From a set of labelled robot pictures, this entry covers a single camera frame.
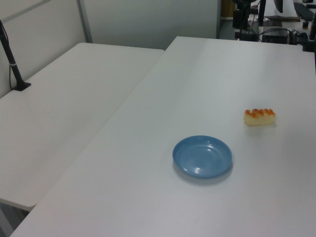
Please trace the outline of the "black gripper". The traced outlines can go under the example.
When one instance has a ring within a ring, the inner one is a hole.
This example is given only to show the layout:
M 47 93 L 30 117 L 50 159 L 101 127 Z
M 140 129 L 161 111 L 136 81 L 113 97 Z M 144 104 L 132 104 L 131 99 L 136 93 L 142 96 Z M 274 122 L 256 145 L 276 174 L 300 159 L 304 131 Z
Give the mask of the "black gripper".
M 248 18 L 250 15 L 251 4 L 254 0 L 233 0 L 233 3 L 236 4 L 236 9 L 233 13 L 233 28 L 240 28 L 241 25 L 241 10 L 244 9 L 243 20 L 242 20 L 242 29 L 248 29 Z

